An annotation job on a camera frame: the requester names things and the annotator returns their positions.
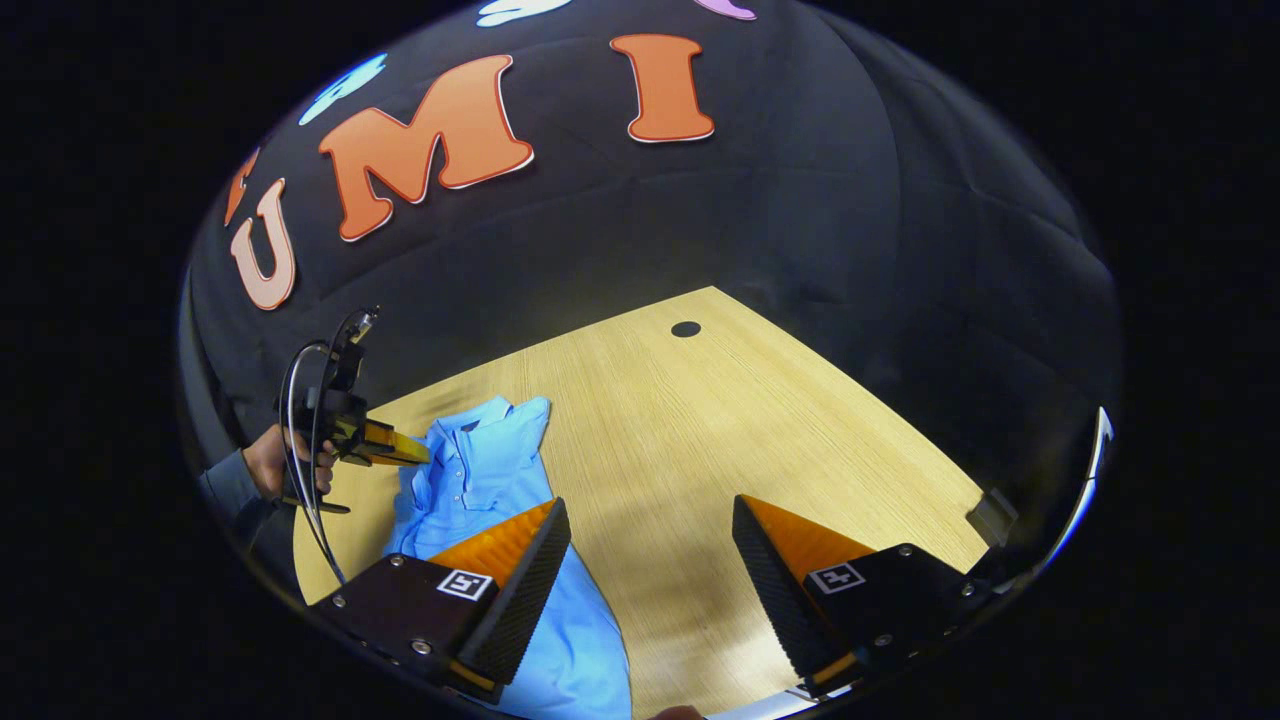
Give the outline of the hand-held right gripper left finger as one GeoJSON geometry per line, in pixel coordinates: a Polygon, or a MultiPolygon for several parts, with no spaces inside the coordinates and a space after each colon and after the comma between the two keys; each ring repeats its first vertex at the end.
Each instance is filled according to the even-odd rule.
{"type": "Polygon", "coordinates": [[[311,605],[321,628],[397,676],[497,703],[570,548],[561,497],[429,560],[390,553],[311,605]]]}

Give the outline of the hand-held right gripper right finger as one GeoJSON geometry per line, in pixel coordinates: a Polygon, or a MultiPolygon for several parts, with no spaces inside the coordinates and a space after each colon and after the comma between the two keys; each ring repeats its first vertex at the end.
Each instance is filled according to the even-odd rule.
{"type": "Polygon", "coordinates": [[[803,687],[865,693],[936,656],[996,598],[918,544],[873,550],[749,495],[732,537],[803,687]]]}

